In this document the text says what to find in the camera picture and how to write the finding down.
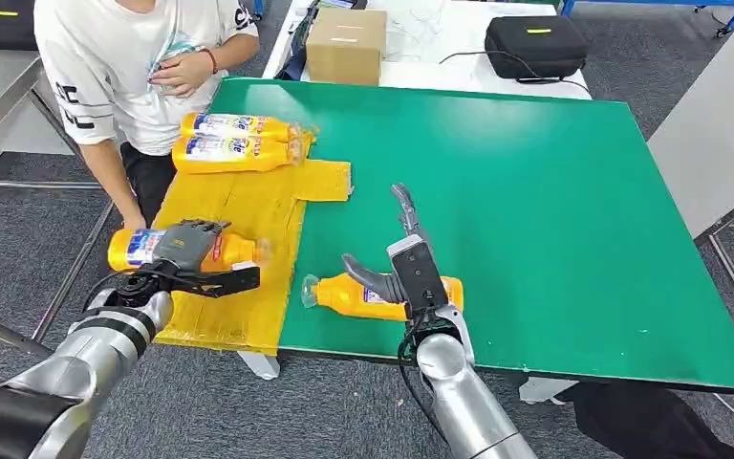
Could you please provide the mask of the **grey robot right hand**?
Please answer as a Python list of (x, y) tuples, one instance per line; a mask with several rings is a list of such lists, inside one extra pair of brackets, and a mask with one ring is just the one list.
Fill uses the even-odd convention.
[[(401, 208), (399, 220), (407, 236), (416, 234), (421, 240), (428, 242), (429, 237), (423, 226), (411, 193), (403, 183), (391, 185), (391, 191), (398, 199)], [(354, 281), (367, 290), (378, 294), (384, 301), (403, 303), (407, 300), (406, 293), (395, 273), (377, 273), (365, 268), (354, 256), (343, 253), (341, 259), (344, 270)]]

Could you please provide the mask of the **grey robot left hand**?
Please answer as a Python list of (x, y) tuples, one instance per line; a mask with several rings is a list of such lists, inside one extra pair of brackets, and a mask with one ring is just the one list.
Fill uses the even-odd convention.
[(187, 219), (165, 230), (152, 251), (152, 260), (164, 260), (180, 271), (198, 273), (202, 262), (228, 221)]

